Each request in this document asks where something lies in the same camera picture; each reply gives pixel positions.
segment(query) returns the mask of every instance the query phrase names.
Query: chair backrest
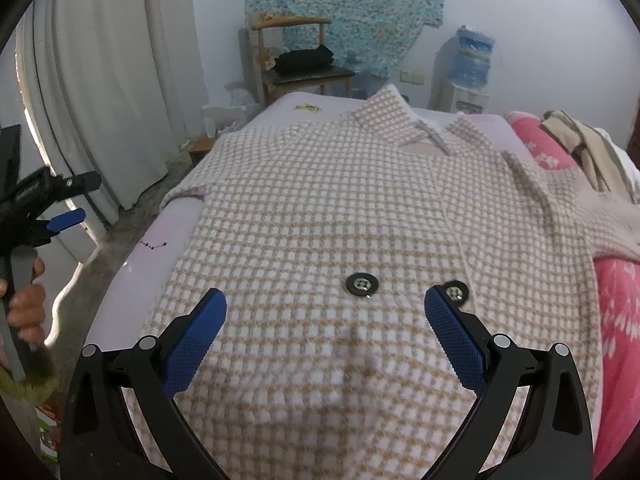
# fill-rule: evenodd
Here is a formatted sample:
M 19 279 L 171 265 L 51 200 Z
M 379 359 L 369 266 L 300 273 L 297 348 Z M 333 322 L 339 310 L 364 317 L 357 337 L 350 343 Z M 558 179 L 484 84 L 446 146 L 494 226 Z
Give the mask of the chair backrest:
M 269 54 L 264 49 L 263 30 L 265 28 L 275 27 L 297 27 L 299 25 L 319 25 L 319 43 L 324 45 L 324 26 L 331 23 L 331 18 L 314 18 L 312 16 L 281 16 L 279 18 L 270 18 L 260 23 L 252 25 L 251 30 L 258 31 L 258 63 L 260 64 L 260 72 L 267 71 L 266 63 Z

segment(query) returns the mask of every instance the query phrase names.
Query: folded black clothing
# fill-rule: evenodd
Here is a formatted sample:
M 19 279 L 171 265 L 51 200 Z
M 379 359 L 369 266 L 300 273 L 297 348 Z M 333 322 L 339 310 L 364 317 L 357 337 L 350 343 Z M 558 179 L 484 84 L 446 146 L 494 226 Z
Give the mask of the folded black clothing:
M 295 75 L 329 68 L 332 64 L 334 53 L 320 45 L 313 50 L 292 50 L 282 54 L 273 69 L 280 75 Z

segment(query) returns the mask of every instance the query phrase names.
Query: wall socket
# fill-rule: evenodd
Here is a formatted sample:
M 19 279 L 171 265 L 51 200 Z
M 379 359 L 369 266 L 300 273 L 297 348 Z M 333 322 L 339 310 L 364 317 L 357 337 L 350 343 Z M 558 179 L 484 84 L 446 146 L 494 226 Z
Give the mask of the wall socket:
M 413 85 L 424 85 L 427 76 L 424 72 L 401 72 L 400 81 L 402 83 L 411 83 Z

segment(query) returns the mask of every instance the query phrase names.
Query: plaid fabric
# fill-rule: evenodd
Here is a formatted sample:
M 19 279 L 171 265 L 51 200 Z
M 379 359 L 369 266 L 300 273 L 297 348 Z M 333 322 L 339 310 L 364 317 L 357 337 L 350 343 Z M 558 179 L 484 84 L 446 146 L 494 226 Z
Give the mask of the plaid fabric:
M 638 213 L 579 171 L 495 152 L 465 118 L 441 134 L 449 156 L 406 153 L 428 135 L 414 119 L 385 88 L 341 121 L 244 130 L 169 193 L 206 206 L 144 333 L 210 286 L 225 293 L 226 324 L 175 400 L 231 478 L 421 478 L 474 401 L 424 315 L 425 291 L 448 280 L 470 285 L 465 308 L 492 333 L 569 345 L 590 412 L 601 402 L 593 253 L 637 258 L 626 224 Z M 348 294 L 354 272 L 375 275 L 379 291 Z

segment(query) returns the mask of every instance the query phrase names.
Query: wooden chair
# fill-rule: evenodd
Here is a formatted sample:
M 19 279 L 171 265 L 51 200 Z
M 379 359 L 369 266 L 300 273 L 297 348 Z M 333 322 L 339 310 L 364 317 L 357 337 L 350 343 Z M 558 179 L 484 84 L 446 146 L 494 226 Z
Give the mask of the wooden chair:
M 306 16 L 286 16 L 281 18 L 271 18 L 252 26 L 252 30 L 258 31 L 258 63 L 262 74 L 262 91 L 264 92 L 264 103 L 269 105 L 283 94 L 298 88 L 309 86 L 320 86 L 322 95 L 326 94 L 326 85 L 331 83 L 345 83 L 347 87 L 347 97 L 351 97 L 351 79 L 355 73 L 346 68 L 331 66 L 315 72 L 305 72 L 293 75 L 280 75 L 275 70 L 267 70 L 266 62 L 269 54 L 264 47 L 265 28 L 273 27 L 297 27 L 298 25 L 320 26 L 319 41 L 324 45 L 324 26 L 331 23 L 329 18 L 310 18 Z

